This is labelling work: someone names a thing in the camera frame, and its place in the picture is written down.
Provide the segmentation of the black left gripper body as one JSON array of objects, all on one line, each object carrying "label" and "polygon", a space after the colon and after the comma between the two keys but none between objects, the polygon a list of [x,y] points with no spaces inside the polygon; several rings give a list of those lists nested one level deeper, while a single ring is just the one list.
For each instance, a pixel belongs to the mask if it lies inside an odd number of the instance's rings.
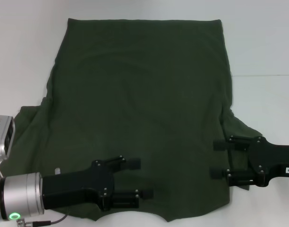
[{"label": "black left gripper body", "polygon": [[100,162],[93,162],[82,171],[42,178],[42,200],[46,210],[83,203],[94,203],[100,210],[109,210],[113,191],[113,172]]}]

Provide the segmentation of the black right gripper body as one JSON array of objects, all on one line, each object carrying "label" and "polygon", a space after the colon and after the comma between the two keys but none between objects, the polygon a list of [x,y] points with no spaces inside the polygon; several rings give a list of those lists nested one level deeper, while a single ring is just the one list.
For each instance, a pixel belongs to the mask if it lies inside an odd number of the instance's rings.
[{"label": "black right gripper body", "polygon": [[277,177],[289,178],[289,145],[275,145],[265,137],[254,137],[247,151],[256,186],[266,187]]}]

